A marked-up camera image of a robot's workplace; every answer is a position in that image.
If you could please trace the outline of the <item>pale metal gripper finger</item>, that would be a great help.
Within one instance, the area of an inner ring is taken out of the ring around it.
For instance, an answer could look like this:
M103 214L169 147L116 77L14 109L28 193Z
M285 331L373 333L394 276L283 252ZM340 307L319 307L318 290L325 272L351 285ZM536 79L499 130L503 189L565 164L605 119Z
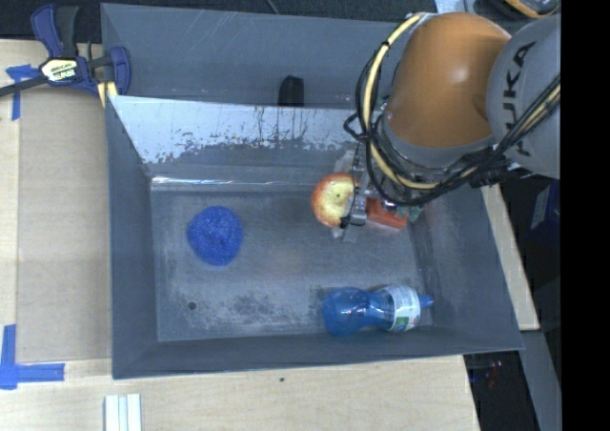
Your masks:
M365 226L365 218L354 215L346 215L341 219L341 239L345 243L356 243L362 228Z
M348 151L335 162L333 169L334 173L348 174L351 177L357 177L358 171L358 153L356 151Z

